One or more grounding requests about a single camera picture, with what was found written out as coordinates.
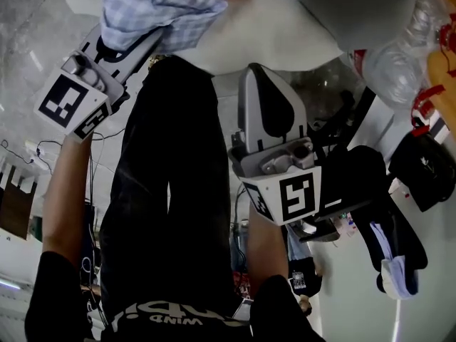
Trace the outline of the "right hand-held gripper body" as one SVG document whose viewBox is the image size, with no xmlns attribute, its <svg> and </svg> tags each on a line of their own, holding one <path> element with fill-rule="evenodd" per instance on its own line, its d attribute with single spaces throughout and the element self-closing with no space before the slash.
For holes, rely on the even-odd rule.
<svg viewBox="0 0 456 342">
<path fill-rule="evenodd" d="M 321 167 L 311 138 L 300 134 L 271 148 L 247 152 L 243 133 L 232 135 L 229 158 L 258 214 L 277 226 L 314 216 L 320 209 Z"/>
</svg>

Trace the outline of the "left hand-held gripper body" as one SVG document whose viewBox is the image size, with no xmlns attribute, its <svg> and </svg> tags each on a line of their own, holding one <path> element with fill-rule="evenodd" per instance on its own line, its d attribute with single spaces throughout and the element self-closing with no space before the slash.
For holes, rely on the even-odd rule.
<svg viewBox="0 0 456 342">
<path fill-rule="evenodd" d="M 85 140 L 129 100 L 123 77 L 127 55 L 91 58 L 78 49 L 52 71 L 35 106 L 35 113 L 64 135 Z"/>
</svg>

